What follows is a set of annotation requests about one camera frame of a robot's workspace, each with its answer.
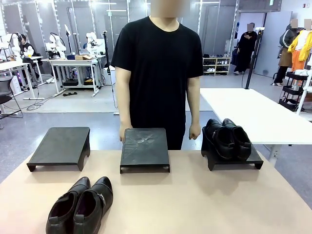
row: orange garment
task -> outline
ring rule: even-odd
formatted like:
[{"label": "orange garment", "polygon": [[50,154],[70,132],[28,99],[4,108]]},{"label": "orange garment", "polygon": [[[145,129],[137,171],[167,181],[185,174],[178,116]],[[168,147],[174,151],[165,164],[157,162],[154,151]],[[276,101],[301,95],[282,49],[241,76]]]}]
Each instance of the orange garment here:
[{"label": "orange garment", "polygon": [[301,50],[295,50],[292,53],[292,71],[304,69],[305,61],[299,61]]}]

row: white robotic arm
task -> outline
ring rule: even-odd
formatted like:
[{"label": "white robotic arm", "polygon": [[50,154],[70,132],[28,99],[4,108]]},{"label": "white robotic arm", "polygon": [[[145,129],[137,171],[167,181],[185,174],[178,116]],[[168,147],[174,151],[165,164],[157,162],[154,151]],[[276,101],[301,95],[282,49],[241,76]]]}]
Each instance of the white robotic arm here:
[{"label": "white robotic arm", "polygon": [[4,42],[0,43],[0,48],[7,50],[10,48],[10,43],[13,41],[13,47],[11,47],[12,52],[16,56],[16,60],[22,60],[20,57],[20,42],[19,42],[19,33],[9,33],[5,35]]},{"label": "white robotic arm", "polygon": [[54,56],[56,56],[56,54],[59,54],[61,58],[65,58],[64,51],[66,51],[66,46],[62,44],[61,38],[58,35],[51,33],[50,43],[46,43],[46,47],[48,52],[52,52],[55,54]]},{"label": "white robotic arm", "polygon": [[103,44],[102,41],[97,39],[97,36],[95,33],[87,33],[87,39],[88,39],[88,44],[87,44],[87,50],[91,55],[94,54],[99,54],[101,51],[100,46]]}]

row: black t-shirt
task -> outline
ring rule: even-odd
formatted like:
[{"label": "black t-shirt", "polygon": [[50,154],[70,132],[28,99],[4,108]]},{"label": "black t-shirt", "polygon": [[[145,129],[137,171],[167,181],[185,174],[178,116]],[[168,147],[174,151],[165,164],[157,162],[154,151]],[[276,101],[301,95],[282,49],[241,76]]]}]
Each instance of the black t-shirt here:
[{"label": "black t-shirt", "polygon": [[133,127],[185,125],[187,79],[203,75],[197,33],[182,24],[165,32],[149,17],[128,23],[119,35],[112,65],[131,71]]}]

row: person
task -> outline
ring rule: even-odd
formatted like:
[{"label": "person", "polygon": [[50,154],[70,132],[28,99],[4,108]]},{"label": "person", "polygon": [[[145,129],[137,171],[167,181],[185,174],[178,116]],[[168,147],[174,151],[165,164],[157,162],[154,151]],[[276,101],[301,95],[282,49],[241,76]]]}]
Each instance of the person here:
[{"label": "person", "polygon": [[257,41],[257,33],[253,31],[252,28],[249,28],[248,32],[241,36],[238,43],[238,65],[234,70],[235,75],[244,74],[247,68],[249,68],[255,43]]},{"label": "person", "polygon": [[289,46],[292,44],[293,40],[297,37],[297,28],[292,28],[289,24],[286,28],[286,31],[280,37],[279,43],[283,47],[282,55],[279,60],[278,72],[276,79],[271,84],[273,86],[283,86],[283,79],[286,76],[287,69],[292,66],[292,54],[288,52]]},{"label": "person", "polygon": [[120,32],[112,66],[121,141],[128,128],[165,128],[168,150],[181,150],[186,93],[192,115],[189,139],[200,135],[201,42],[176,20],[179,2],[158,0],[157,9],[151,5],[152,16],[130,22]]},{"label": "person", "polygon": [[[21,41],[20,41],[21,54],[23,54],[23,55],[36,56],[37,53],[36,53],[34,47],[33,47],[30,43],[28,43],[28,42],[26,41],[26,36],[25,36],[24,34],[21,34],[20,36],[21,36]],[[27,82],[27,79],[26,79],[25,71],[23,70],[22,72],[23,72],[23,75],[24,75],[24,78],[25,78],[26,83],[28,83],[28,82]],[[28,65],[28,72],[29,72],[29,74],[31,74],[31,70],[30,70],[30,66],[29,66],[29,65]],[[34,72],[35,72],[36,78],[39,78],[39,74],[35,71],[35,69],[34,69]]]}]

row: person sitting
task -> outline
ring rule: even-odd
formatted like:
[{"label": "person sitting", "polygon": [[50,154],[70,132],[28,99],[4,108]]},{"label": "person sitting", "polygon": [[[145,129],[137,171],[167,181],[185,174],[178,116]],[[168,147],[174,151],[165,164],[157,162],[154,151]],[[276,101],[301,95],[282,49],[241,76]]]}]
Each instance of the person sitting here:
[{"label": "person sitting", "polygon": [[[36,53],[34,47],[33,47],[30,43],[28,43],[28,42],[26,41],[26,36],[25,36],[24,34],[21,34],[21,38],[22,38],[21,41],[20,41],[21,53],[22,53],[23,55],[25,55],[25,56],[28,56],[28,55],[30,55],[30,56],[36,56],[37,53]],[[26,81],[26,83],[27,83],[25,71],[23,70],[22,72],[23,72],[25,81]],[[31,74],[31,70],[30,70],[30,66],[29,66],[29,65],[28,65],[28,72],[29,72],[29,74]],[[35,71],[35,69],[34,69],[34,72],[35,72],[36,78],[39,78],[39,74]]]}]

